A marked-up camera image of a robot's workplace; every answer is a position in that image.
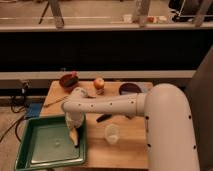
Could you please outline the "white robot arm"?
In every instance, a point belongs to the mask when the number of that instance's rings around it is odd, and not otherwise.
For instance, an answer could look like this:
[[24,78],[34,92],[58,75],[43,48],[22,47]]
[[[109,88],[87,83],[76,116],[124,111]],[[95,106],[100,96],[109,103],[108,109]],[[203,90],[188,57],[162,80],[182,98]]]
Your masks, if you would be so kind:
[[86,113],[142,116],[149,171],[200,171],[190,105],[172,84],[158,84],[146,93],[99,98],[90,98],[85,89],[77,87],[61,108],[72,119]]

